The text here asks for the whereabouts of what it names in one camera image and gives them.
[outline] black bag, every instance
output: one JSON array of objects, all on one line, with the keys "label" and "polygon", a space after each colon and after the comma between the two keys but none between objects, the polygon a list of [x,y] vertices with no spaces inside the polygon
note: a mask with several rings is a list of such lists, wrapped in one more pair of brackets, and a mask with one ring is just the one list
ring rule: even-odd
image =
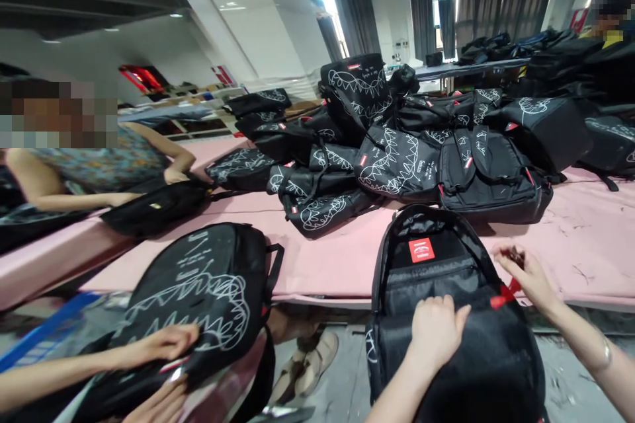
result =
[{"label": "black bag", "polygon": [[474,223],[537,223],[538,175],[512,141],[486,126],[456,131],[441,147],[441,205]]},{"label": "black bag", "polygon": [[[277,252],[267,271],[267,253]],[[267,246],[251,225],[219,223],[193,231],[157,256],[137,285],[109,348],[174,324],[200,327],[196,343],[174,362],[152,362],[97,378],[76,422],[124,417],[182,367],[197,385],[242,358],[269,317],[284,249]]]},{"label": "black bag", "polygon": [[357,186],[355,175],[348,173],[312,172],[295,164],[271,167],[267,193],[269,195],[288,194],[300,198],[312,198],[337,194]]},{"label": "black bag", "polygon": [[314,146],[309,161],[309,170],[321,172],[328,169],[330,172],[352,172],[358,149],[337,144],[325,144],[324,147]]},{"label": "black bag", "polygon": [[472,311],[459,349],[432,380],[415,422],[538,422],[542,359],[520,305],[492,309],[490,298],[501,285],[487,250],[459,215],[421,204],[398,212],[380,245],[372,284],[373,318],[366,328],[371,404],[403,361],[419,301],[449,294],[457,310],[470,304]]},{"label": "black bag", "polygon": [[100,218],[121,235],[147,239],[198,215],[211,202],[211,193],[212,185],[202,180],[178,182],[112,208]]},{"label": "black bag", "polygon": [[262,120],[269,121],[284,116],[284,110],[291,107],[291,100],[283,88],[276,88],[238,96],[226,104],[237,119],[258,114]]},{"label": "black bag", "polygon": [[351,112],[336,94],[341,91],[357,113],[364,128],[389,117],[393,98],[386,82],[384,61],[378,53],[364,54],[324,65],[321,80],[328,99],[329,114],[344,131],[347,143],[358,146],[363,134]]},{"label": "black bag", "polygon": [[534,165],[562,172],[586,154],[591,138],[574,100],[521,98],[490,112],[484,124],[507,131]]},{"label": "black bag", "polygon": [[380,126],[369,129],[353,165],[359,184],[402,202],[437,198],[439,151],[404,132]]},{"label": "black bag", "polygon": [[281,196],[286,219],[307,238],[319,238],[353,217],[375,210],[376,197],[359,188],[342,194],[320,196],[308,202]]},{"label": "black bag", "polygon": [[578,165],[597,173],[609,189],[619,188],[610,175],[635,178],[635,128],[624,125],[617,117],[586,119],[593,138],[593,148],[579,160]]},{"label": "black bag", "polygon": [[275,161],[258,149],[238,149],[205,168],[215,186],[225,190],[264,192]]}]

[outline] patterned dress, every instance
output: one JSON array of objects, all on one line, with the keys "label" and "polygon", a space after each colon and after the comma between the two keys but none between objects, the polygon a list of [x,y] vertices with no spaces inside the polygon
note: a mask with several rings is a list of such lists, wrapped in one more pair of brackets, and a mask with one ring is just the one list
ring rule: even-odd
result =
[{"label": "patterned dress", "polygon": [[104,149],[28,151],[86,193],[120,192],[163,176],[170,160],[142,136],[120,126],[118,140],[118,147]]}]

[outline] pink table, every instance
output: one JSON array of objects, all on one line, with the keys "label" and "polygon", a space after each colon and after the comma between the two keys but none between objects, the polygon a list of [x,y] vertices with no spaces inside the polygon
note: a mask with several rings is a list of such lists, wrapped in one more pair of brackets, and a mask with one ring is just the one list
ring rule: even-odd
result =
[{"label": "pink table", "polygon": [[[478,230],[482,241],[490,249],[503,239],[514,239],[532,250],[554,287],[569,302],[633,310],[635,264],[629,255],[629,238],[635,235],[635,183],[620,182],[621,191],[612,193],[596,176],[585,176],[584,171],[569,170],[566,174],[571,181],[557,187],[541,223],[493,224]],[[208,210],[160,240],[140,244],[83,289],[132,291],[152,259],[176,238],[211,223],[231,221],[252,223],[272,243],[285,246],[276,299],[369,307],[377,250],[400,205],[390,204],[311,241],[285,221],[280,204],[274,209],[272,203],[271,209],[264,210],[265,197],[249,194],[233,198],[232,207],[237,211]],[[259,211],[238,211],[239,208]],[[505,281],[509,280],[502,270],[499,273]]]},{"label": "pink table", "polygon": [[[205,167],[238,147],[246,139],[211,139],[184,144],[196,156],[192,171],[205,177]],[[264,209],[272,200],[261,202]],[[212,211],[244,211],[240,202],[227,199],[210,206]],[[66,281],[121,255],[133,241],[111,231],[98,218],[100,212],[42,239],[0,256],[0,311],[36,297],[52,285]]]}]

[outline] sandal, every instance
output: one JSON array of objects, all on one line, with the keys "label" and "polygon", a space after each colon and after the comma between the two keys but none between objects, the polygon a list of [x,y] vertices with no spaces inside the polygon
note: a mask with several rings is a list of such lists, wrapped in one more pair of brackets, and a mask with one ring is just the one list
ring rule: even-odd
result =
[{"label": "sandal", "polygon": [[297,397],[307,397],[316,389],[319,378],[333,363],[339,341],[332,332],[322,334],[317,347],[304,358],[304,373],[296,381]]},{"label": "sandal", "polygon": [[280,377],[273,386],[269,404],[285,404],[290,402],[294,396],[294,388],[298,376],[304,371],[304,358],[306,353],[296,350],[291,358],[282,366]]}]

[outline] red logo label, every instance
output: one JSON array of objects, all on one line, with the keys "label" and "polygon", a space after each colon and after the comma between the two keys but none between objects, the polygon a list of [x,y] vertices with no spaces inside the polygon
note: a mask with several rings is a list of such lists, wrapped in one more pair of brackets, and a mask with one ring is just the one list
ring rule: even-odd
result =
[{"label": "red logo label", "polygon": [[430,238],[414,240],[408,244],[410,245],[410,257],[412,257],[413,263],[434,259],[435,251],[432,249],[432,244],[430,244]]}]

